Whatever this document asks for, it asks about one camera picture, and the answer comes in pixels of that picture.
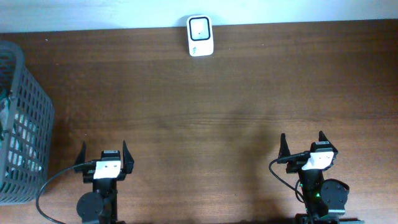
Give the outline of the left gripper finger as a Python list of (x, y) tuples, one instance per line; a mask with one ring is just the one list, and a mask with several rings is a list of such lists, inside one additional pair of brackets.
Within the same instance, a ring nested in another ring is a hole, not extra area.
[(127, 148), (127, 144), (123, 141), (123, 169), (125, 173), (131, 173), (134, 168), (134, 159)]
[(81, 150), (75, 160), (75, 165), (80, 165), (85, 163), (85, 155), (86, 155), (86, 143), (83, 141)]

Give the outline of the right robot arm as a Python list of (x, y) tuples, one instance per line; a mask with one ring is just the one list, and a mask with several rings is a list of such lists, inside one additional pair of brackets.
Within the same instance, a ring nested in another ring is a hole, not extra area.
[[(276, 179), (295, 192), (296, 198), (305, 205), (305, 213), (298, 213), (294, 223), (363, 223), (357, 218), (346, 218), (345, 204), (348, 201), (349, 185), (336, 179), (325, 179), (323, 172), (333, 166), (338, 155), (337, 148), (327, 139), (323, 131), (310, 149), (292, 154), (286, 135), (280, 135), (280, 149), (277, 159), (269, 164), (269, 170)], [(272, 170), (272, 165), (285, 164), (286, 173), (298, 174), (298, 181), (291, 186)]]

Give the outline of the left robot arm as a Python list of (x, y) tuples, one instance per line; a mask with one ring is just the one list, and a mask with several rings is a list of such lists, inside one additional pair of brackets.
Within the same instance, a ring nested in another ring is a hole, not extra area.
[(121, 151), (102, 151), (99, 159), (85, 161), (86, 144), (75, 160), (75, 172), (81, 172), (83, 182), (92, 191), (80, 197), (76, 212), (82, 223), (120, 224), (118, 218), (118, 182), (124, 181), (134, 168), (134, 159), (123, 143)]

